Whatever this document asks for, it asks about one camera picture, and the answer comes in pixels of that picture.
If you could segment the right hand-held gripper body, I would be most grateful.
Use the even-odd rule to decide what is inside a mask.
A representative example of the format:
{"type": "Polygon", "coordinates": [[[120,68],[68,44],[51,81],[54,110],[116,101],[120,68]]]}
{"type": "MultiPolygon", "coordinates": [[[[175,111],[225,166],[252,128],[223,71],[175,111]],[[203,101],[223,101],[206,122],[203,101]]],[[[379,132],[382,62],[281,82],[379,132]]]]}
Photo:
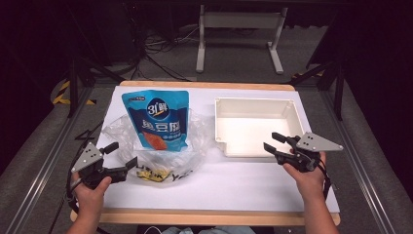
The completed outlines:
{"type": "Polygon", "coordinates": [[[287,144],[291,146],[293,153],[281,152],[282,156],[276,157],[278,164],[287,163],[301,173],[312,172],[319,165],[319,154],[322,151],[341,151],[344,149],[342,145],[314,133],[290,136],[290,143],[287,144]]]}

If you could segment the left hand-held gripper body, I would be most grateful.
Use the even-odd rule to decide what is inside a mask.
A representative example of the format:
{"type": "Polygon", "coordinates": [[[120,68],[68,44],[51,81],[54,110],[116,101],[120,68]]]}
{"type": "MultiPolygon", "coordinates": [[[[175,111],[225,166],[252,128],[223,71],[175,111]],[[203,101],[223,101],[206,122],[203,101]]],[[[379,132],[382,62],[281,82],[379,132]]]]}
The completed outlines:
{"type": "Polygon", "coordinates": [[[108,169],[103,166],[104,156],[91,142],[81,153],[71,171],[78,173],[86,186],[95,189],[107,176],[112,178],[112,183],[125,181],[127,175],[122,173],[123,167],[108,169]]]}

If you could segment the white plastic box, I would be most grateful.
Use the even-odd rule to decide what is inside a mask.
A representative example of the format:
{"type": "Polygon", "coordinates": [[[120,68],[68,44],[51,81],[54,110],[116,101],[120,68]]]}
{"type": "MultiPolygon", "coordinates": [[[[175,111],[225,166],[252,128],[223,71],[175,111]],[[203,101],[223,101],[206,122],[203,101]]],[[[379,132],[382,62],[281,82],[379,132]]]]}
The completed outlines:
{"type": "Polygon", "coordinates": [[[215,100],[215,140],[227,157],[270,157],[267,142],[278,151],[289,146],[272,138],[302,136],[311,127],[300,102],[293,99],[220,97],[215,100]]]}

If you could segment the clear plastic bag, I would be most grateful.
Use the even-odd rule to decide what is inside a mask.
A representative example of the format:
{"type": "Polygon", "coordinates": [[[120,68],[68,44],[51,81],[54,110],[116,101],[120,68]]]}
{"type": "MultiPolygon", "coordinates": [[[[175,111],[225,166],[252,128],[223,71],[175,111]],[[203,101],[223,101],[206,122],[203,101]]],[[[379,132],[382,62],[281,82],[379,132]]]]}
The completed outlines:
{"type": "Polygon", "coordinates": [[[102,133],[119,143],[116,153],[121,161],[135,163],[132,175],[151,182],[172,183],[192,174],[206,160],[207,153],[216,146],[213,127],[212,117],[190,110],[187,145],[180,151],[144,148],[127,114],[106,126],[102,133]]]}

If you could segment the blue food pouch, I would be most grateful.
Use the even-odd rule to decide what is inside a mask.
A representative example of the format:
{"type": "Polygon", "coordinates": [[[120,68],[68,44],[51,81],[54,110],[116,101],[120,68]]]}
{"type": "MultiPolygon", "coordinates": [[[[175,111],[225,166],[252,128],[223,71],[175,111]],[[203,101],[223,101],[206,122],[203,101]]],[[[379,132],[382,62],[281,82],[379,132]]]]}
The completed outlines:
{"type": "Polygon", "coordinates": [[[179,152],[187,146],[189,93],[144,90],[122,94],[143,147],[179,152]]]}

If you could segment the person's left hand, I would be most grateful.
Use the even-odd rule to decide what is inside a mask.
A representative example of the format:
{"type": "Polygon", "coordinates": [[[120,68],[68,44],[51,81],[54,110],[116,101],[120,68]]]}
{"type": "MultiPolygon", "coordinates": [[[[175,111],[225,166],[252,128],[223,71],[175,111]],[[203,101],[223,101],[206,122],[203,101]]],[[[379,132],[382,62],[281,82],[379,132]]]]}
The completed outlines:
{"type": "Polygon", "coordinates": [[[90,189],[81,182],[75,189],[75,196],[79,204],[78,215],[100,216],[104,201],[104,193],[111,184],[112,178],[105,177],[95,189],[90,189]]]}

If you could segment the person's right hand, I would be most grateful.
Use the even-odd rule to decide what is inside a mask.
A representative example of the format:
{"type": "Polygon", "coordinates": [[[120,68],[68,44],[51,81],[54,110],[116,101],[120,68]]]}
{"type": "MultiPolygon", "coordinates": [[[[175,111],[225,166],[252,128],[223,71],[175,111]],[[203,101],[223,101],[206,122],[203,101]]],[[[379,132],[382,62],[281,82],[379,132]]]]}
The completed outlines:
{"type": "Polygon", "coordinates": [[[321,169],[301,173],[287,163],[283,165],[283,168],[294,178],[306,206],[325,204],[323,195],[324,174],[321,169]]]}

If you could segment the white table sheet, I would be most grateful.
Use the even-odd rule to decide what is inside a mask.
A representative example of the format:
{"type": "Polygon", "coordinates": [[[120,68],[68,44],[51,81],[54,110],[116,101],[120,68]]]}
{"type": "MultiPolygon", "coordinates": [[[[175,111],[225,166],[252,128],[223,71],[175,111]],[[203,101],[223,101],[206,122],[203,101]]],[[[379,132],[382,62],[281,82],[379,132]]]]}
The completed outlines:
{"type": "Polygon", "coordinates": [[[227,157],[215,140],[217,98],[293,99],[295,91],[191,88],[189,106],[214,119],[213,147],[192,174],[172,183],[129,175],[105,193],[105,208],[214,212],[292,212],[304,210],[294,179],[270,157],[227,157]]]}

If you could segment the black metal stand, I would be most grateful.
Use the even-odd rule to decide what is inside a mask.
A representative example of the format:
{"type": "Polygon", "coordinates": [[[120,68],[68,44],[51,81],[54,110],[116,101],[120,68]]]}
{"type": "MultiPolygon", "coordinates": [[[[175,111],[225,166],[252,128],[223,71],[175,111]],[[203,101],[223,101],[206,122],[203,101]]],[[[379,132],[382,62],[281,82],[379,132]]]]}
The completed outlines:
{"type": "Polygon", "coordinates": [[[74,57],[69,67],[69,90],[70,90],[70,110],[68,117],[71,118],[75,115],[77,109],[81,105],[81,99],[79,96],[79,82],[85,88],[92,88],[95,83],[94,75],[92,75],[91,69],[95,69],[102,73],[105,77],[109,77],[118,84],[124,81],[120,75],[115,74],[104,66],[82,57],[74,57]]]}
{"type": "Polygon", "coordinates": [[[335,84],[335,93],[333,100],[333,112],[339,121],[342,121],[342,100],[344,92],[344,70],[343,61],[335,59],[317,65],[316,67],[304,72],[303,74],[294,74],[288,85],[296,86],[312,77],[316,77],[319,73],[321,76],[317,82],[317,88],[320,91],[328,91],[332,84],[335,84]]]}

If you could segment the yellow black floor tape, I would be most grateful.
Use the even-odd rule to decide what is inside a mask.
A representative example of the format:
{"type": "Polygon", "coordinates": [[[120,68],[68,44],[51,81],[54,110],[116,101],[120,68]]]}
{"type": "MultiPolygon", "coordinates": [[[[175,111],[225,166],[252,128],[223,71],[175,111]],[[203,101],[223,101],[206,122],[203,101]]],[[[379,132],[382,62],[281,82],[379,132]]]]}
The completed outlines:
{"type": "Polygon", "coordinates": [[[56,97],[53,99],[53,104],[70,104],[71,101],[69,98],[64,98],[64,94],[69,89],[70,82],[68,80],[64,81],[59,88],[56,97]]]}

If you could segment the aluminium rail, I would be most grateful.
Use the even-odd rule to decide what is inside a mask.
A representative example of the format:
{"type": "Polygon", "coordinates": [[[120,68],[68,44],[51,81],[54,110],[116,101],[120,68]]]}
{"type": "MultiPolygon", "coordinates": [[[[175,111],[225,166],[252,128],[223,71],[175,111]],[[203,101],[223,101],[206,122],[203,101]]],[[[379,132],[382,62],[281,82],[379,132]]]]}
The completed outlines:
{"type": "Polygon", "coordinates": [[[363,194],[363,197],[372,212],[372,215],[378,225],[381,234],[396,234],[394,226],[389,219],[387,212],[384,209],[382,201],[380,200],[378,193],[368,176],[365,167],[359,158],[356,148],[345,128],[342,121],[338,119],[335,114],[333,100],[328,92],[320,92],[321,99],[326,106],[329,115],[332,118],[336,131],[338,132],[342,144],[344,145],[344,151],[346,152],[348,161],[363,194]]]}
{"type": "Polygon", "coordinates": [[[21,202],[19,209],[12,219],[10,225],[8,226],[5,234],[20,234],[36,203],[38,202],[38,199],[40,198],[56,166],[56,163],[59,160],[62,147],[66,143],[66,140],[68,139],[68,136],[72,131],[80,112],[86,105],[86,101],[90,97],[92,91],[92,88],[84,88],[80,92],[80,95],[78,95],[80,104],[75,108],[70,117],[66,117],[64,119],[60,132],[54,140],[54,144],[51,146],[50,151],[47,154],[46,159],[43,161],[42,167],[40,168],[39,172],[30,183],[30,187],[25,194],[25,197],[21,202]]]}

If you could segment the white metal stand frame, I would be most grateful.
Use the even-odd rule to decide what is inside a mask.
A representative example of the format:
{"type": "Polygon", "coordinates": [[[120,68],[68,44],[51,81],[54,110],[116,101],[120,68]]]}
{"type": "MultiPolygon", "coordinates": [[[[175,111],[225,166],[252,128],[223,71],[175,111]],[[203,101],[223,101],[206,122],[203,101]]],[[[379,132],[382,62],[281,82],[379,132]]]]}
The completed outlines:
{"type": "Polygon", "coordinates": [[[200,6],[199,16],[199,46],[196,62],[196,71],[202,73],[205,68],[206,58],[206,28],[252,28],[252,29],[274,29],[274,39],[267,43],[267,47],[277,74],[283,74],[283,67],[277,47],[282,34],[282,28],[287,16],[288,9],[282,8],[275,13],[253,13],[253,12],[211,12],[206,10],[205,5],[200,6]]]}

